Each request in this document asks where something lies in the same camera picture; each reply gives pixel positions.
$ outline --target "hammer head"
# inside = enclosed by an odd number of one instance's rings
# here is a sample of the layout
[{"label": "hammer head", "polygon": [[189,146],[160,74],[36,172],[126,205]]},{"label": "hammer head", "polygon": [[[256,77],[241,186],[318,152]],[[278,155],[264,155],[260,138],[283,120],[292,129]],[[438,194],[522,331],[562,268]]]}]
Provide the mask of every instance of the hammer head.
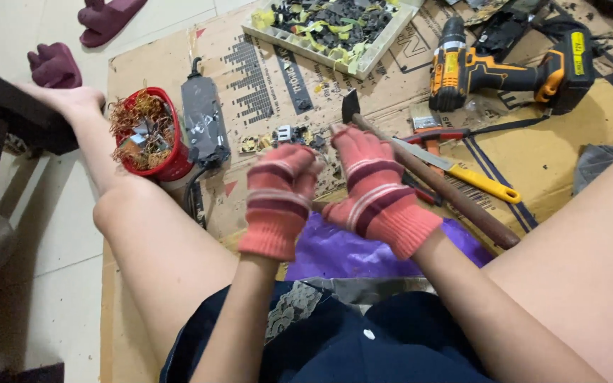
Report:
[{"label": "hammer head", "polygon": [[349,94],[345,95],[344,99],[342,99],[342,122],[352,122],[354,113],[361,113],[361,106],[358,104],[356,89],[349,92]]}]

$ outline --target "striped glove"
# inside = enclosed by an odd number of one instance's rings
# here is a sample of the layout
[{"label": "striped glove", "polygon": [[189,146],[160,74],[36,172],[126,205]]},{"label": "striped glove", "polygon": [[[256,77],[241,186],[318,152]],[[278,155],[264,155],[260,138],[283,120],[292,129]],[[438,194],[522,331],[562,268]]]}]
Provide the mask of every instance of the striped glove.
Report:
[{"label": "striped glove", "polygon": [[280,145],[257,162],[247,173],[248,228],[238,250],[295,260],[295,240],[309,218],[323,167],[314,151],[297,144]]},{"label": "striped glove", "polygon": [[408,259],[441,225],[441,218],[418,206],[413,189],[401,185],[403,167],[394,161],[389,143],[353,124],[331,129],[349,196],[326,206],[324,218],[363,238],[381,240],[398,259]]}]

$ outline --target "barcode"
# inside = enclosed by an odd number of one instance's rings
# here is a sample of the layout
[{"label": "barcode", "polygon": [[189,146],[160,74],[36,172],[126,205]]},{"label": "barcode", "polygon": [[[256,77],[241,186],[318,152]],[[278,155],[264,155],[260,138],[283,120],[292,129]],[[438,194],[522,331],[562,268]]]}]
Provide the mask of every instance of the barcode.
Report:
[{"label": "barcode", "polygon": [[[466,195],[482,209],[488,210],[493,208],[493,205],[491,205],[491,197],[487,193],[477,189],[476,187],[468,183],[465,183],[464,181],[449,176],[448,174],[446,174],[444,178],[456,189],[458,189],[460,193]],[[464,218],[463,214],[458,212],[453,206],[451,206],[451,210],[458,216],[458,218]]]}]

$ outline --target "thigh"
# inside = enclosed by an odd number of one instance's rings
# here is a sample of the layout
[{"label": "thigh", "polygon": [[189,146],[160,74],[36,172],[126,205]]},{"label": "thigh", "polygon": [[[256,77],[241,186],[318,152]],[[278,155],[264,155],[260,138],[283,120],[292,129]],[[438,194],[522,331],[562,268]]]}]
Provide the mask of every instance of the thigh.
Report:
[{"label": "thigh", "polygon": [[613,165],[484,270],[613,381]]},{"label": "thigh", "polygon": [[129,177],[103,195],[94,220],[115,255],[159,362],[200,303],[230,284],[238,258],[163,190]]}]

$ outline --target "hammer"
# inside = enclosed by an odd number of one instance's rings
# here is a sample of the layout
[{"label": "hammer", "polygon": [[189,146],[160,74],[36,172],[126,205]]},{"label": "hammer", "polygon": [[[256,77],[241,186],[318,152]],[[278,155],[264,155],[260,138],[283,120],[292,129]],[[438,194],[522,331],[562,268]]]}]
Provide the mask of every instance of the hammer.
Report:
[{"label": "hammer", "polygon": [[457,211],[472,221],[488,238],[493,240],[496,246],[507,250],[519,243],[520,239],[517,237],[517,234],[431,170],[419,158],[412,155],[401,145],[390,140],[387,135],[380,132],[370,121],[363,118],[356,89],[349,92],[342,100],[342,122],[354,123],[360,129],[373,133],[380,140],[388,141],[392,145],[396,161],[404,165],[411,173],[418,176],[429,187],[439,193],[440,196],[444,197]]}]

